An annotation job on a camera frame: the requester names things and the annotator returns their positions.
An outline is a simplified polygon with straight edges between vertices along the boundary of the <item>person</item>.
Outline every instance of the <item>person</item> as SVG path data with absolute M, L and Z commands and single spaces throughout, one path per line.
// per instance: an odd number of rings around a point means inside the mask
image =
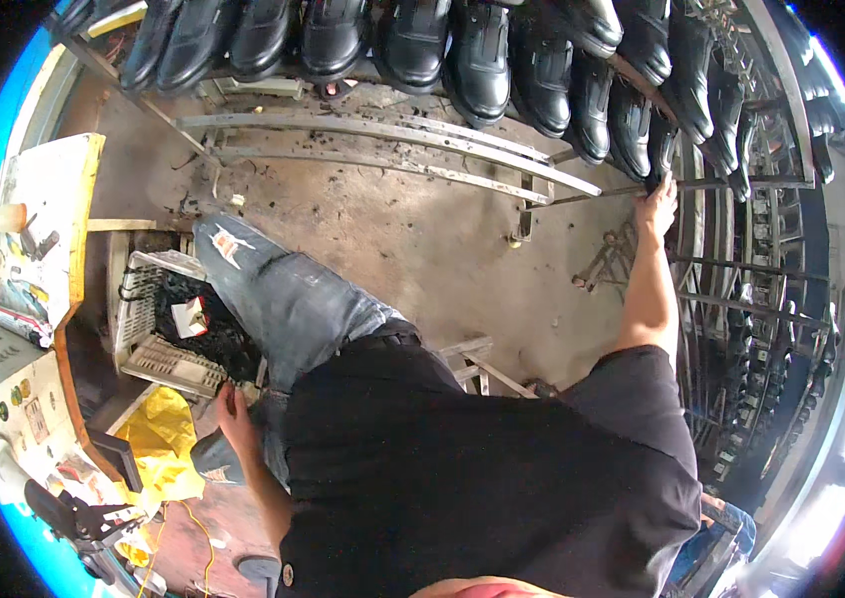
M 636 199 L 618 341 L 554 399 L 466 394 L 390 319 L 296 379 L 287 493 L 245 398 L 224 385 L 222 432 L 279 546 L 277 595 L 657 595 L 701 509 L 671 364 L 675 209 L 670 173 Z

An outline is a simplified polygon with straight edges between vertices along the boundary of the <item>yellow plastic bag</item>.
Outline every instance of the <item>yellow plastic bag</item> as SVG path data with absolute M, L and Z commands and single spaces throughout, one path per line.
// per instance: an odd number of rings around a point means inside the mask
M 133 448 L 143 491 L 129 493 L 129 502 L 150 515 L 163 500 L 203 497 L 206 482 L 192 465 L 189 451 L 196 431 L 186 400 L 173 389 L 153 391 L 115 435 Z

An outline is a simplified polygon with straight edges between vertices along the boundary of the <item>white plastic crate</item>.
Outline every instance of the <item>white plastic crate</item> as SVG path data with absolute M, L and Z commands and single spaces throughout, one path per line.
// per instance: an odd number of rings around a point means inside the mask
M 120 370 L 163 386 L 213 398 L 216 386 L 226 378 L 226 371 L 153 334 L 156 326 L 153 293 L 160 285 L 162 270 L 206 281 L 206 271 L 195 257 L 173 250 L 130 255 L 120 292 L 117 337 L 113 345 L 117 355 L 129 353 L 129 358 L 119 365 Z

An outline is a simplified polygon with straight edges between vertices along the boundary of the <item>hand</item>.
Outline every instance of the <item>hand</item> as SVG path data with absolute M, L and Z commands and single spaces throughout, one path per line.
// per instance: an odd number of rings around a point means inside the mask
M 635 198 L 635 221 L 639 236 L 664 243 L 665 233 L 675 221 L 678 208 L 678 185 L 672 179 L 671 171 L 665 173 L 662 182 L 648 197 Z
M 246 396 L 232 382 L 225 383 L 216 394 L 216 418 L 240 460 L 259 450 L 256 429 L 246 411 Z

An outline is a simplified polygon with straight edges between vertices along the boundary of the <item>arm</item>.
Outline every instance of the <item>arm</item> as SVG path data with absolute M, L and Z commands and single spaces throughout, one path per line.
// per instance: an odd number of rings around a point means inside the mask
M 678 303 L 668 269 L 665 233 L 675 220 L 678 189 L 666 174 L 662 183 L 644 198 L 636 198 L 639 246 L 625 293 L 621 331 L 613 351 L 654 344 L 671 360 L 678 348 Z
M 260 504 L 262 527 L 270 544 L 279 552 L 280 543 L 289 531 L 292 499 L 263 462 L 260 441 L 246 412 L 243 393 L 230 383 L 223 385 L 216 396 L 216 409 L 219 426 L 233 445 L 246 484 Z

